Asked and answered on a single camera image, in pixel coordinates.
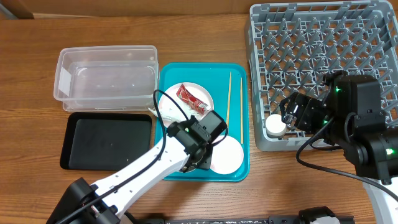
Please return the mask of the cream white cup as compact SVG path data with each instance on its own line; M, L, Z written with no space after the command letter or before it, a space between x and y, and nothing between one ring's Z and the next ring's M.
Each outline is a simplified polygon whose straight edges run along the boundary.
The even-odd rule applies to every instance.
M272 114L265 121L266 133L270 138L282 138L287 125L282 121L280 114Z

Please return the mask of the red snack wrapper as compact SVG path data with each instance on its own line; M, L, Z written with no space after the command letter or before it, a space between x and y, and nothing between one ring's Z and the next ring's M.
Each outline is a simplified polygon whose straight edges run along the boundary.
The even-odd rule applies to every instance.
M176 95L180 100L189 105L191 109L200 114L205 114L205 112L210 109L210 106L208 104L191 94L186 89L184 84L180 85Z

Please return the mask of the grey bowl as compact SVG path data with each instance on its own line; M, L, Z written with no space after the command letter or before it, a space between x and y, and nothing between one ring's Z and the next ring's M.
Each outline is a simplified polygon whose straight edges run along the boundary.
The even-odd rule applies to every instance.
M195 164L194 165L190 165L190 166L185 165L179 170L179 172L187 173L187 172L191 172L191 171L195 170L196 168L197 168L197 165L195 165Z

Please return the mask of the white napkin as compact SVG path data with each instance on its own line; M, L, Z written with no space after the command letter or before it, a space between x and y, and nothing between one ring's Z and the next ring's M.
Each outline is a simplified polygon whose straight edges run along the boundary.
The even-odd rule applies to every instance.
M180 111L177 107L166 107L159 109L163 121L182 122L188 118L186 111Z

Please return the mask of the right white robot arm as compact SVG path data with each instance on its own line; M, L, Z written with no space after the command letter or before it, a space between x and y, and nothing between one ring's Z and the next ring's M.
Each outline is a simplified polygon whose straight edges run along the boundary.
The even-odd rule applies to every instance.
M282 122L311 133L296 155L311 169L342 175L363 183L377 223L397 223L397 128L386 124L379 82L371 75L326 73L327 96L318 100L299 92L279 103ZM301 160L301 152L322 139L328 150L343 150L355 173Z

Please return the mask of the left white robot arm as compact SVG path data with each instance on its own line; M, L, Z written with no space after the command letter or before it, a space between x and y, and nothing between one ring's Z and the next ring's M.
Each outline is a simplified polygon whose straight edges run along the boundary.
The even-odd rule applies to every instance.
M120 223L131 205L168 175L208 161L216 138L227 128L215 111L163 129L163 138L125 168L89 184L68 186L48 223Z

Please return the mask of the small pink bowl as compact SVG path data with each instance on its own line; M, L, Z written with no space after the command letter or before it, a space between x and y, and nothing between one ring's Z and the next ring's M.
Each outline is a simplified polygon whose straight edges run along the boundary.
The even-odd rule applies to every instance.
M221 175L232 174L243 163L243 147L231 136L226 136L223 140L219 136L216 140L221 140L221 142L213 147L210 169Z

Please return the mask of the large pink plate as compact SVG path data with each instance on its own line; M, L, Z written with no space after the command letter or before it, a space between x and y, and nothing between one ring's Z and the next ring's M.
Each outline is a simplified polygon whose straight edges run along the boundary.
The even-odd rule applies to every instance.
M178 103L178 105L181 107L181 109L183 109L184 111L186 111L188 113L188 118L190 118L191 115L194 115L196 117L196 119L200 121L210 110L214 109L214 103L213 103L213 99L212 99L211 95L202 86L200 86L196 83L183 82L186 89L191 94L193 94L195 97L199 98L200 100L204 101L206 104L208 104L210 106L210 109L208 111L206 111L205 114L200 114L200 113L196 112L195 110L191 109L191 107L189 105L187 105L186 103L184 103L182 100L180 100L177 97L176 93L181 84L182 83L178 83L178 84L171 86L170 88L165 90L166 94L171 96ZM165 95L161 96L158 106L159 106L159 109L166 108L166 107L173 107L173 106L177 107ZM164 121L164 126L167 128L172 123L173 122L170 122L170 121Z

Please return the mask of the teal plastic tray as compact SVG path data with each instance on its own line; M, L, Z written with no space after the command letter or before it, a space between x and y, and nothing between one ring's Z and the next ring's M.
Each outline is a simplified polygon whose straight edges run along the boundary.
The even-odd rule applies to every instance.
M250 135L248 116L247 75L242 66L235 63L170 63L160 73L159 88L163 91L171 86L190 82L202 86L212 97L214 109L226 119L229 73L232 72L231 102L228 135L241 143L240 128L240 78L243 78L244 159L241 167L232 174L221 175L212 170L193 170L187 173L174 172L165 180L239 182L249 174Z

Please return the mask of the grey dish rack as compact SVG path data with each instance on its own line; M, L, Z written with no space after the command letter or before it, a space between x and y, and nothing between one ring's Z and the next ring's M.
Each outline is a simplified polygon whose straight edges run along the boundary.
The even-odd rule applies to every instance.
M245 32L260 150L294 151L308 139L294 128L271 138L266 119L292 93L326 97L322 76L337 70L377 78L386 124L397 126L397 17L390 2L254 4Z

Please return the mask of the right wooden chopstick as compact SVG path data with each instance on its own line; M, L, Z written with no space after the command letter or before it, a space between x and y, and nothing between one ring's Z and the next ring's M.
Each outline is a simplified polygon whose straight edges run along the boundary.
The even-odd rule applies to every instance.
M240 134L241 134L241 145L244 144L244 121L243 121L243 78L240 78Z

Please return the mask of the wooden chopstick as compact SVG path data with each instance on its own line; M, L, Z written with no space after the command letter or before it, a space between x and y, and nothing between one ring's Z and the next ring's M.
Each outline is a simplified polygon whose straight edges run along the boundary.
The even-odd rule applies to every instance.
M228 100L227 100L227 112L226 112L227 126L229 126L229 113L230 113L230 102L231 102L231 83L232 83L232 72L229 73Z
M244 121L243 121L243 78L240 78L240 134L241 134L241 145L244 144Z

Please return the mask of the left wooden chopstick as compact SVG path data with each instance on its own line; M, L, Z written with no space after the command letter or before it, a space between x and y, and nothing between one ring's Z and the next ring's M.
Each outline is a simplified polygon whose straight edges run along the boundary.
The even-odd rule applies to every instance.
M227 126L229 126L229 113L230 113L230 102L231 102L231 83L232 83L232 72L229 73L228 100L227 100L227 112L226 112Z

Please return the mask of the clear plastic bin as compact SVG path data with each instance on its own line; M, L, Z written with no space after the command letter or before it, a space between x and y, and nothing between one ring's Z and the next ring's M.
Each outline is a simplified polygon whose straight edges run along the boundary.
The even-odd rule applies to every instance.
M146 110L158 87L153 45L71 47L58 57L53 97L66 111Z

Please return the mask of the cardboard box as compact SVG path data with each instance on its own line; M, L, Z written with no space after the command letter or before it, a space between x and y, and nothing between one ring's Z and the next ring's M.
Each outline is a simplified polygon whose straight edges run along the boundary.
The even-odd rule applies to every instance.
M119 17L245 14L273 0L2 0L19 19L40 17Z

